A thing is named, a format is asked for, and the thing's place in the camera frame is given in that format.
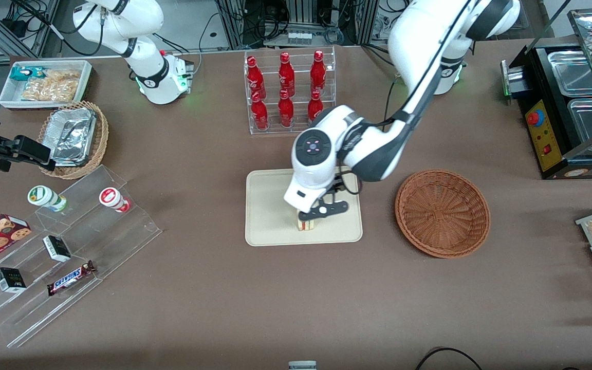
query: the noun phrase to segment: white label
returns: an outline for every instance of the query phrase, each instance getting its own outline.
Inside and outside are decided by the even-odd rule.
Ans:
[[[13,216],[9,216],[9,220],[11,220],[12,222],[19,224],[19,225],[28,226],[28,224],[26,222],[24,222],[23,220],[20,220],[19,218],[15,218]]]
[[[0,280],[0,288],[2,289],[2,292],[5,292],[8,289],[8,284],[6,284],[6,279]]]

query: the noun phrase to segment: red lid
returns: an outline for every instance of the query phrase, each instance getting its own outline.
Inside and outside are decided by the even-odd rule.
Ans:
[[[99,201],[105,206],[113,206],[119,194],[116,188],[106,188],[99,194]]]

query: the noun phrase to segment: empty wicker basket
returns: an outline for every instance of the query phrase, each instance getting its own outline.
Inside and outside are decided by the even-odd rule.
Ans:
[[[78,108],[90,108],[97,113],[96,128],[94,136],[92,137],[88,162],[81,167],[56,167],[54,171],[40,169],[45,175],[63,178],[64,180],[75,180],[88,175],[102,162],[102,158],[106,152],[106,141],[108,140],[108,123],[106,122],[106,117],[104,117],[100,108],[88,101],[80,101],[78,103],[66,105],[65,107],[59,108],[59,110],[72,110]],[[38,135],[38,142],[40,143],[42,143],[43,138],[45,137],[45,130],[47,129],[48,123],[49,117],[47,117],[45,124],[43,124],[43,127],[40,129],[40,134]]]
[[[490,211],[479,189],[445,170],[421,171],[406,179],[395,213],[408,240],[435,257],[465,257],[486,241],[490,229]]]

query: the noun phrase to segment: snickers bar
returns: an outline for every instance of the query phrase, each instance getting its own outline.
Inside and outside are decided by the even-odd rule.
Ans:
[[[91,272],[95,271],[96,268],[93,266],[93,262],[89,261],[88,263],[84,263],[78,269],[70,272],[66,276],[58,279],[54,284],[47,285],[47,291],[49,292],[49,296],[56,294],[59,290],[63,288],[67,288],[68,286],[72,285],[75,281],[87,276]]]

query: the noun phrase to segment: red bottle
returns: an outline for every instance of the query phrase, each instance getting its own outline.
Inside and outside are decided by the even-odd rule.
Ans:
[[[280,90],[280,103],[277,104],[277,109],[280,111],[282,127],[292,127],[294,124],[294,103],[291,102],[287,89]]]
[[[264,89],[264,76],[262,75],[262,71],[257,67],[257,59],[251,55],[246,58],[246,63],[248,63],[247,79],[251,88],[251,96],[254,92],[258,92],[259,98],[265,99],[266,89]]]
[[[314,52],[314,63],[310,70],[310,89],[323,91],[326,87],[326,65],[324,65],[324,52]]]
[[[280,53],[280,70],[277,72],[280,76],[280,88],[287,89],[289,96],[296,94],[296,79],[294,77],[294,67],[289,61],[289,53]]]
[[[310,126],[312,126],[312,121],[315,120],[317,115],[324,110],[324,103],[321,102],[321,93],[319,90],[312,91],[312,99],[310,99],[310,103],[307,105],[307,118]]]
[[[266,112],[266,106],[260,99],[259,91],[254,92],[251,99],[253,99],[251,111],[253,112],[255,126],[259,131],[266,131],[268,129],[268,112]]]

